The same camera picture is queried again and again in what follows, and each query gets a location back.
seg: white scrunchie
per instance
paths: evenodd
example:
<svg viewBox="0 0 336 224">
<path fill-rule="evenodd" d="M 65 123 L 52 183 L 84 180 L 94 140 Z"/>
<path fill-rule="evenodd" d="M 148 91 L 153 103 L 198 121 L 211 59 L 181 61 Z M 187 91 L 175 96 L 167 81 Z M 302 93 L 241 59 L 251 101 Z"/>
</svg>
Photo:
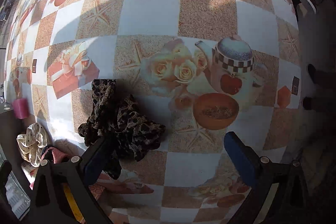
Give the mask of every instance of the white scrunchie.
<svg viewBox="0 0 336 224">
<path fill-rule="evenodd" d="M 41 162 L 43 148 L 49 144 L 48 136 L 40 123 L 36 122 L 28 126 L 26 134 L 20 134 L 16 138 L 20 148 L 21 157 L 38 167 Z"/>
</svg>

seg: orange bowl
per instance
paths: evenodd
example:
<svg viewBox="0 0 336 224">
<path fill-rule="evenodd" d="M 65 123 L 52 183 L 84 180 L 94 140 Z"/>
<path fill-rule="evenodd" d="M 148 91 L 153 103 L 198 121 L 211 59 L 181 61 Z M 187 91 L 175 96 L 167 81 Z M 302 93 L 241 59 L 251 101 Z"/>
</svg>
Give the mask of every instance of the orange bowl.
<svg viewBox="0 0 336 224">
<path fill-rule="evenodd" d="M 196 99 L 193 107 L 196 122 L 209 130 L 228 127 L 236 119 L 239 105 L 235 99 L 222 93 L 207 93 Z"/>
</svg>

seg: ribbon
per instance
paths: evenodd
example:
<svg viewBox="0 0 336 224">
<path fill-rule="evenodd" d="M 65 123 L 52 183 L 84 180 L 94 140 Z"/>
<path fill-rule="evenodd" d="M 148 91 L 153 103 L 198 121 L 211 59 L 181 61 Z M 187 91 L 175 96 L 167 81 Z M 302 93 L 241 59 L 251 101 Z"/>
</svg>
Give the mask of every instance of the ribbon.
<svg viewBox="0 0 336 224">
<path fill-rule="evenodd" d="M 85 76 L 82 76 L 83 71 L 91 64 L 91 59 L 87 56 L 85 42 L 73 45 L 71 49 L 63 51 L 60 61 L 63 64 L 62 69 L 51 76 L 52 81 L 62 75 L 70 77 L 73 74 L 78 77 L 79 81 L 85 81 Z"/>
</svg>

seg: printed red apple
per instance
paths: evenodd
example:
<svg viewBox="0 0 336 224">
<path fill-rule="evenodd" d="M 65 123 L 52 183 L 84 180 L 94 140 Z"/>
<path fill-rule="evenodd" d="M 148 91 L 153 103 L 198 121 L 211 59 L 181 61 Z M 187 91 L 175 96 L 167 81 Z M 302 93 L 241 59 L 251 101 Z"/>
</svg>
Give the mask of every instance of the printed red apple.
<svg viewBox="0 0 336 224">
<path fill-rule="evenodd" d="M 242 87 L 242 81 L 231 75 L 223 75 L 220 79 L 220 87 L 225 93 L 235 95 Z"/>
</svg>

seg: teapot lid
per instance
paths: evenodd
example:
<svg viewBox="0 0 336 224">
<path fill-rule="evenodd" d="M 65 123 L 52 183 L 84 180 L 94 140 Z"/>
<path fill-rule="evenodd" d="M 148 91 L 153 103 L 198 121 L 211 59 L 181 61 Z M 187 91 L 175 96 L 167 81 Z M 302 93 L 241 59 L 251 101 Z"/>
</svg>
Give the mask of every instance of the teapot lid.
<svg viewBox="0 0 336 224">
<path fill-rule="evenodd" d="M 217 48 L 221 54 L 233 60 L 248 61 L 253 57 L 250 46 L 245 41 L 236 40 L 234 37 L 223 38 Z"/>
</svg>

